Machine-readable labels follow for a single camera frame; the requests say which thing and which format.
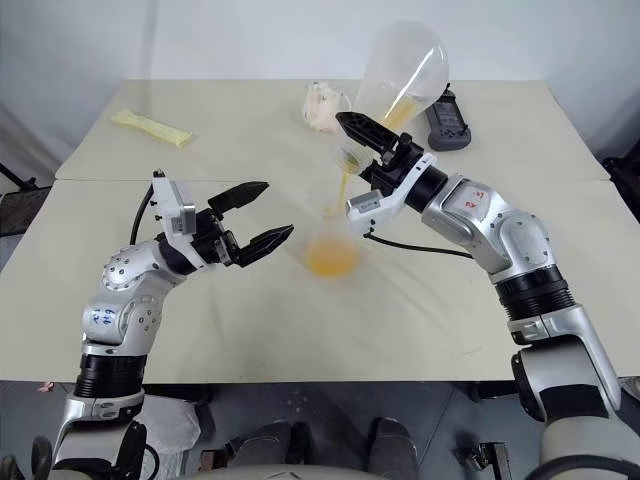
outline yellow sponge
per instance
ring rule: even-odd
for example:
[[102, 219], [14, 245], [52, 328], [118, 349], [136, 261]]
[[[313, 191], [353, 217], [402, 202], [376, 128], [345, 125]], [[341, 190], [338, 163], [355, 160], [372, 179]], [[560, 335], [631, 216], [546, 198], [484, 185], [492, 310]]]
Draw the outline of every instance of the yellow sponge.
[[165, 125], [164, 123], [156, 122], [148, 117], [137, 115], [131, 110], [120, 110], [111, 116], [111, 121], [117, 125], [125, 125], [141, 130], [152, 137], [169, 142], [176, 147], [182, 147], [193, 137], [193, 133], [191, 132], [185, 132], [184, 130], [178, 130], [177, 128]]

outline black stand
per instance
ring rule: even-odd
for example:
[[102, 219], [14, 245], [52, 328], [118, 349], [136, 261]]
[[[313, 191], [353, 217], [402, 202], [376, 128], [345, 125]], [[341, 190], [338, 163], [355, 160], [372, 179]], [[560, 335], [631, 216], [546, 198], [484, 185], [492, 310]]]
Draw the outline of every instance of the black stand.
[[640, 141], [624, 158], [606, 158], [602, 166], [631, 213], [640, 222]]
[[20, 189], [0, 198], [0, 237], [23, 234], [40, 211], [51, 187], [39, 188], [33, 177], [24, 181], [2, 163], [0, 173]]

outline black band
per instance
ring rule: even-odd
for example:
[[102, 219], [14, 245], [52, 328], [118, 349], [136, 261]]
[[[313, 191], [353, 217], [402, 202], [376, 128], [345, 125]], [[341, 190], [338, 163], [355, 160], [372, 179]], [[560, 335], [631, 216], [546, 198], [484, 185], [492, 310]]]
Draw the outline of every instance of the black band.
[[511, 320], [575, 305], [569, 286], [555, 265], [499, 282], [495, 287]]
[[527, 372], [522, 364], [521, 352], [518, 352], [511, 357], [511, 370], [513, 371], [513, 378], [516, 381], [516, 389], [518, 390], [518, 396], [520, 397], [520, 405], [522, 405], [524, 411], [527, 412], [531, 418], [539, 422], [543, 422], [544, 416], [538, 406], [538, 401], [533, 394], [533, 389], [529, 383]]
[[187, 260], [187, 257], [169, 245], [169, 242], [164, 236], [160, 238], [158, 248], [160, 249], [160, 255], [162, 255], [164, 261], [167, 262], [167, 266], [172, 272], [179, 273], [180, 275], [189, 275], [196, 271], [196, 267]]
[[551, 480], [561, 473], [578, 469], [597, 469], [619, 473], [629, 480], [640, 479], [640, 466], [635, 463], [599, 455], [568, 455], [543, 463], [527, 475], [525, 480]]
[[427, 167], [424, 173], [415, 183], [405, 203], [414, 210], [422, 213], [424, 207], [435, 197], [447, 183], [449, 177], [447, 174], [438, 170], [436, 167]]
[[570, 417], [609, 418], [600, 390], [595, 385], [560, 385], [540, 392], [547, 425]]
[[82, 355], [74, 394], [83, 398], [116, 398], [142, 388], [147, 356], [103, 357]]

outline robotic arm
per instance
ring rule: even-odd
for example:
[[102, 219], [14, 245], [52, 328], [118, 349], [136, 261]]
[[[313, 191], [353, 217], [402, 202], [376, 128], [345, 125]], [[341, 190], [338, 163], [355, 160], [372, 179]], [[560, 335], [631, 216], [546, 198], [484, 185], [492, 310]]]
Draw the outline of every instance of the robotic arm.
[[[489, 274], [513, 340], [527, 346], [511, 365], [525, 411], [546, 423], [542, 462], [554, 460], [549, 465], [562, 467], [573, 459], [573, 468], [583, 468], [587, 464], [576, 460], [583, 455], [639, 462], [640, 439], [615, 413], [621, 400], [615, 371], [556, 266], [542, 223], [486, 185], [447, 177], [410, 135], [397, 136], [359, 113], [336, 118], [349, 137], [380, 155], [380, 162], [361, 174], [372, 191], [347, 202], [352, 229], [373, 233], [408, 205]], [[611, 474], [572, 475], [562, 478]]]
[[[196, 270], [215, 264], [246, 267], [287, 239], [291, 225], [262, 233], [240, 248], [222, 226], [225, 212], [250, 203], [268, 186], [238, 185], [196, 213], [185, 190], [154, 172], [143, 206], [152, 194], [150, 204], [164, 233], [118, 250], [104, 265], [98, 293], [82, 316], [80, 375], [67, 396], [53, 452], [46, 440], [34, 442], [34, 479], [45, 480], [51, 467], [49, 478], [139, 478], [146, 429], [133, 418], [142, 408], [144, 367], [164, 299]], [[3, 460], [0, 478], [24, 480], [13, 457]]]

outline pouring liquid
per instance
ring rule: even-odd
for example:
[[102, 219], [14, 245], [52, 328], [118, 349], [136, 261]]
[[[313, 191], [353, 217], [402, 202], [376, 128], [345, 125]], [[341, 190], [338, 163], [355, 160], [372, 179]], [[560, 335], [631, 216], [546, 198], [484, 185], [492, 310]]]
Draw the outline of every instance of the pouring liquid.
[[[387, 112], [380, 123], [397, 132], [415, 116], [419, 108], [420, 104], [415, 100], [403, 97]], [[353, 159], [353, 162], [347, 159], [343, 166], [337, 208], [335, 212], [328, 212], [330, 216], [323, 219], [325, 224], [337, 222], [340, 216], [344, 215], [347, 182], [349, 175], [354, 173], [349, 171], [351, 164], [357, 166], [357, 159]], [[307, 246], [307, 266], [313, 273], [320, 276], [346, 275], [358, 265], [357, 246], [346, 232], [332, 231], [331, 228], [327, 228], [327, 225], [323, 225], [323, 229]]]

